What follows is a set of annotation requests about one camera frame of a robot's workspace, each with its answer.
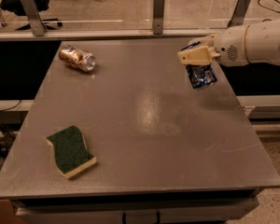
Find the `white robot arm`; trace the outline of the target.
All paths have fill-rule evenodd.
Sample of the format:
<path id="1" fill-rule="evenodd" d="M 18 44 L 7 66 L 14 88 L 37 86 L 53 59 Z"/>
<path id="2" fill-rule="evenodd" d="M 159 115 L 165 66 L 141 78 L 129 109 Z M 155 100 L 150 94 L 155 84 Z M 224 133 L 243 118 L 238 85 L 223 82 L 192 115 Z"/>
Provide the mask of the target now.
<path id="1" fill-rule="evenodd" d="M 227 67 L 251 63 L 280 66 L 280 19 L 238 25 L 190 40 L 177 53 L 184 65 L 204 66 L 212 61 Z"/>

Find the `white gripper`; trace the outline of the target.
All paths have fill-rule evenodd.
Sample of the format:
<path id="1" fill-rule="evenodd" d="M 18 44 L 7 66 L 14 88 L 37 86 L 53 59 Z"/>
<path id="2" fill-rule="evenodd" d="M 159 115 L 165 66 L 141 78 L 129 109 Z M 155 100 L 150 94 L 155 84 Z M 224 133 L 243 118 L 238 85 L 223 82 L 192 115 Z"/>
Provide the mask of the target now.
<path id="1" fill-rule="evenodd" d="M 220 56 L 217 61 L 223 66 L 245 66 L 248 64 L 245 55 L 246 30 L 246 25 L 234 26 L 219 35 L 191 39 L 188 46 L 193 49 L 179 51 L 177 57 L 184 65 L 209 65 Z"/>

